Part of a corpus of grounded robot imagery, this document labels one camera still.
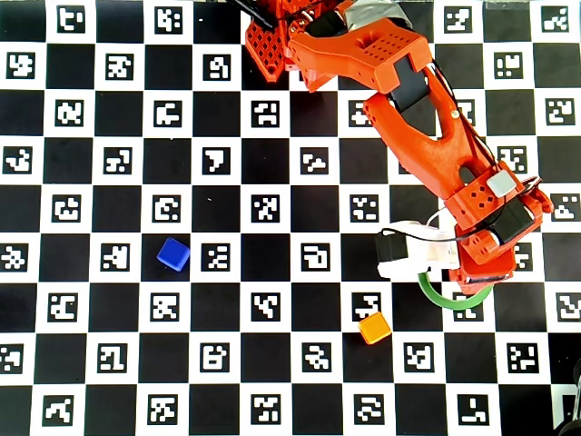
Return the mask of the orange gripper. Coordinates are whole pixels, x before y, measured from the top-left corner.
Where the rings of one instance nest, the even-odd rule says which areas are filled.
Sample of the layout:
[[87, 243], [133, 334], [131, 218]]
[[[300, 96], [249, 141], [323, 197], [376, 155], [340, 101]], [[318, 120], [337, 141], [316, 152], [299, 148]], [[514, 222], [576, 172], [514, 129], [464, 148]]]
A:
[[449, 184], [447, 208], [460, 239], [459, 267], [450, 277], [471, 297], [512, 275], [514, 246], [540, 226], [554, 205], [537, 184], [519, 184], [505, 197], [484, 184]]

